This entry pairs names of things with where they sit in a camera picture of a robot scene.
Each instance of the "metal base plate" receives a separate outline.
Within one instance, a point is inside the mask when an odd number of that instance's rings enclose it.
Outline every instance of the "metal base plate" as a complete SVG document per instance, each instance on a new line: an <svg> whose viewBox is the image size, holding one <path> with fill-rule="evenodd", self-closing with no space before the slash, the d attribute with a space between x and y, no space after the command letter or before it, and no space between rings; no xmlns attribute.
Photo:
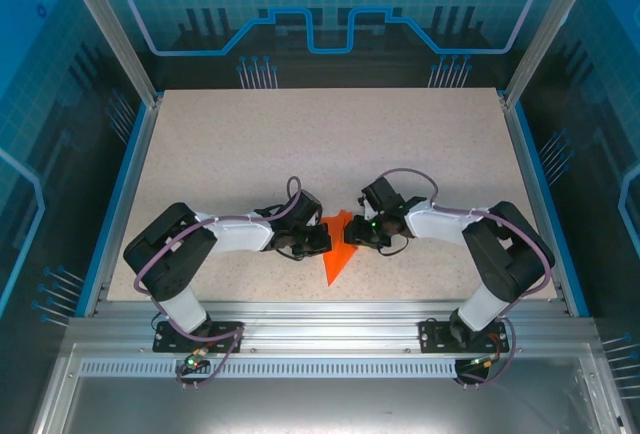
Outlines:
<svg viewBox="0 0 640 434"><path fill-rule="evenodd" d="M242 327L243 325L244 324L241 322L213 322L211 323L211 328L206 337L214 337L226 334L235 329L238 329L239 327ZM214 345L209 347L209 353L225 354L229 350L232 342L232 337L216 342ZM241 344L242 341L238 342L238 345L233 349L232 352L240 352ZM202 342L191 341L186 337L181 336L175 331L173 327L171 327L171 324L169 324L167 321L163 321L159 322L158 327L156 328L156 338L153 341L153 352L189 353L193 352L199 347L202 347L202 345Z"/></svg>
<svg viewBox="0 0 640 434"><path fill-rule="evenodd" d="M496 334L500 338L500 352L509 352L507 332L502 322L492 322L479 332L467 349L463 349L454 339L449 330L449 321L427 319L418 323L418 338L420 352L423 354L492 354L496 352L496 345L488 337Z"/></svg>

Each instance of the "orange triangular block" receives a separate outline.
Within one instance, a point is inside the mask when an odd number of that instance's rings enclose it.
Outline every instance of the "orange triangular block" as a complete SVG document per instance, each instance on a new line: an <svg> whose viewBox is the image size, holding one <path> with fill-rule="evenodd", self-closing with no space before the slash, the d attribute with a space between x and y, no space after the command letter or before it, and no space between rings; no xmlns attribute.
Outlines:
<svg viewBox="0 0 640 434"><path fill-rule="evenodd" d="M323 254L329 285L333 284L358 249L356 246L344 243L344 228L351 219L353 214L347 211L340 211L340 214L335 217L322 218L322 222L327 223L331 236L331 251Z"/></svg>

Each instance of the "enclosure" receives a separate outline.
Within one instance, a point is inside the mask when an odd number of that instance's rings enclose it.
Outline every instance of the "enclosure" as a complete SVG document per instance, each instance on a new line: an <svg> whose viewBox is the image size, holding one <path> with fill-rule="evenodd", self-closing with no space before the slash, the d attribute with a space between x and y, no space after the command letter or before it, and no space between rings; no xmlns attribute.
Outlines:
<svg viewBox="0 0 640 434"><path fill-rule="evenodd" d="M636 432L640 0L0 0L0 20L2 432ZM504 377L461 386L460 356L423 352L418 323L481 281L464 246L412 239L330 285L322 256L207 258L192 288L246 330L183 392L127 244L174 202L281 203L291 175L357 213L396 167L445 206L513 202L551 248Z"/></svg>

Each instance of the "work surface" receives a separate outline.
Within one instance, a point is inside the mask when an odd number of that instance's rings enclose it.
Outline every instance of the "work surface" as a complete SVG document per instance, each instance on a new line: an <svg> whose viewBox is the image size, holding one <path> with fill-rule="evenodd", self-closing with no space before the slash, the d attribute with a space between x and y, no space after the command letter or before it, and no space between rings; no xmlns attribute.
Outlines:
<svg viewBox="0 0 640 434"><path fill-rule="evenodd" d="M434 177L441 205L510 200L533 222L494 89L167 91L108 298L142 298L122 251L174 202L244 214L285 202L295 174L325 215L357 213L360 190L394 167ZM405 199L432 194L411 174L389 181ZM431 300L466 298L479 282L466 247L414 240L390 258L360 248L331 287L322 256L275 252L210 256L192 286L202 300Z"/></svg>

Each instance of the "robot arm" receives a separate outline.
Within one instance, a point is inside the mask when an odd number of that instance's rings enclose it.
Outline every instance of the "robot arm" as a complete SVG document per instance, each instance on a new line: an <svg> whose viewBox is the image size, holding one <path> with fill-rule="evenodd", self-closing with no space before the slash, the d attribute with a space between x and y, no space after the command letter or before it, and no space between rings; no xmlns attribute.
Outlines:
<svg viewBox="0 0 640 434"><path fill-rule="evenodd" d="M284 205L256 209L245 216L222 216L197 228L153 265L142 284L182 331L207 337L211 320L189 284L208 256L291 248L292 256L287 257L301 260L331 250L327 225L320 223L320 202L302 190L289 212L279 216L294 202L292 198ZM173 204L129 243L124 259L138 274L171 239L212 217L193 212L184 203Z"/></svg>
<svg viewBox="0 0 640 434"><path fill-rule="evenodd" d="M458 210L436 206L421 197L405 201L384 177L362 193L364 215L354 216L347 225L345 242L381 250L391 246L393 235L400 234L407 239L440 239L469 248L482 284L451 315L451 334L463 346L545 272L538 253L495 219L515 226L535 243L550 266L555 263L547 245L509 202L490 209Z"/></svg>

